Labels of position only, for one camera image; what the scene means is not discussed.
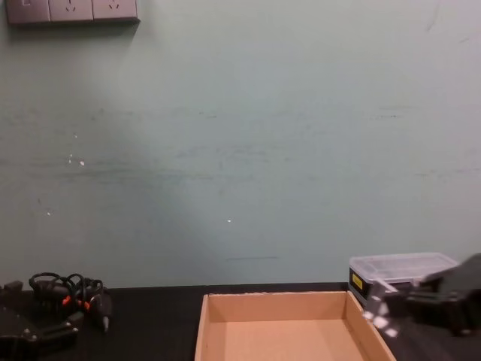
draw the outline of clear plastic box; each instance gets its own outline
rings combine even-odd
[[[457,266],[442,253],[406,253],[352,257],[349,261],[349,288],[365,303],[371,284],[381,279],[387,284],[420,280],[432,273]]]

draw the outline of table surface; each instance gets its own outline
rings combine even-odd
[[[49,361],[193,361],[202,297],[208,293],[346,290],[345,283],[157,287],[111,290],[113,320],[104,335],[88,320],[75,347],[42,357]],[[29,303],[23,305],[29,309]],[[404,336],[387,339],[398,361],[479,361],[481,336],[454,338],[445,329],[405,325]]]

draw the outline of yellow label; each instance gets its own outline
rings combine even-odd
[[[358,276],[352,274],[352,282],[354,282],[355,285],[362,290],[362,281],[361,281],[361,278],[359,278]]]

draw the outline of power socket panel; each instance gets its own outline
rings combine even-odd
[[[49,0],[52,22],[93,21],[92,0]]]
[[[94,20],[138,20],[136,0],[92,0]]]
[[[48,0],[6,0],[5,7],[12,25],[50,22]]]

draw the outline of plastic box lid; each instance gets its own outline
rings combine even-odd
[[[390,284],[411,282],[431,273],[444,271],[458,263],[442,253],[406,253],[352,257],[349,266],[365,281],[382,279]]]

